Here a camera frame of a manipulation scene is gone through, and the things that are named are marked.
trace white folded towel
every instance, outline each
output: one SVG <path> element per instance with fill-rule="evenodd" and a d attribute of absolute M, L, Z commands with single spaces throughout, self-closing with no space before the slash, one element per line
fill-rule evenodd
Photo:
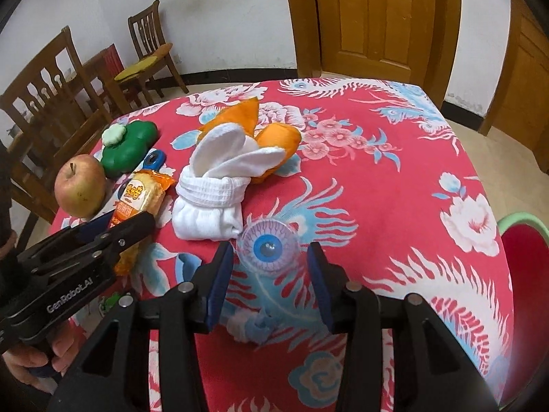
<path fill-rule="evenodd" d="M 243 230 L 244 192 L 251 177 L 278 166 L 281 147 L 259 148 L 242 126 L 224 123 L 200 141 L 176 186 L 172 225 L 183 240 L 229 240 Z"/>

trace human hand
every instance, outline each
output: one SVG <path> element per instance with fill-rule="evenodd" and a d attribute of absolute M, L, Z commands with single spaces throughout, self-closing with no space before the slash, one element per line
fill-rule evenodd
<path fill-rule="evenodd" d="M 56 354 L 51 360 L 53 369 L 61 373 L 61 375 L 65 375 L 79 350 L 79 342 L 68 321 L 57 330 L 56 336 L 51 342 L 51 348 Z M 28 371 L 29 367 L 42 367 L 48 363 L 48 357 L 44 353 L 31 346 L 18 343 L 5 352 L 3 357 L 8 370 L 17 380 L 41 391 L 48 392 L 42 386 L 40 379 L 32 376 Z"/>

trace orange plastic packaging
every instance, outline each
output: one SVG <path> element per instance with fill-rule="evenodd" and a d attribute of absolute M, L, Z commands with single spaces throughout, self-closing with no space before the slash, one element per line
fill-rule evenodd
<path fill-rule="evenodd" d="M 120 201 L 116 203 L 113 217 L 109 222 L 109 228 L 143 211 L 156 217 L 166 191 L 174 183 L 175 180 L 169 175 L 153 172 L 152 170 L 138 171 L 128 182 Z M 139 246 L 143 242 L 144 240 L 135 243 L 120 253 L 120 260 L 114 267 L 117 275 L 125 276 L 131 271 L 137 260 Z"/>

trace white wall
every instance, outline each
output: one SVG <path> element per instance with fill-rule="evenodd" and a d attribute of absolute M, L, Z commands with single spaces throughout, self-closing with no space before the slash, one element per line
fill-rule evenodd
<path fill-rule="evenodd" d="M 69 25 L 82 61 L 116 45 L 124 64 L 136 59 L 127 18 L 154 0 L 23 0 L 0 33 L 0 93 L 24 66 Z M 160 0 L 166 40 L 174 44 L 180 73 L 225 68 L 295 68 L 288 0 Z M 62 71 L 70 67 L 60 60 Z M 0 139 L 10 143 L 13 122 L 0 111 Z M 28 211 L 12 208 L 21 231 Z"/>
<path fill-rule="evenodd" d="M 454 67 L 445 100 L 486 116 L 507 49 L 511 0 L 462 0 Z"/>

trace metal bolt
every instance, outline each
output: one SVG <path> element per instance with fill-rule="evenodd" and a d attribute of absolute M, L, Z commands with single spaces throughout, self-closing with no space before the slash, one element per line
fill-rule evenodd
<path fill-rule="evenodd" d="M 351 293 L 356 293 L 357 291 L 360 291 L 362 289 L 362 285 L 355 280 L 350 280 L 349 282 L 345 283 L 345 288 L 347 288 L 347 290 L 349 290 Z"/>
<path fill-rule="evenodd" d="M 407 297 L 408 302 L 410 302 L 412 305 L 421 305 L 423 302 L 423 298 L 416 293 L 409 294 Z"/>
<path fill-rule="evenodd" d="M 122 296 L 120 299 L 118 299 L 118 304 L 120 305 L 120 307 L 123 308 L 129 307 L 131 304 L 133 304 L 133 297 L 126 294 L 125 296 Z"/>
<path fill-rule="evenodd" d="M 180 283 L 177 289 L 181 291 L 182 293 L 189 293 L 193 290 L 194 285 L 193 282 L 183 282 Z"/>

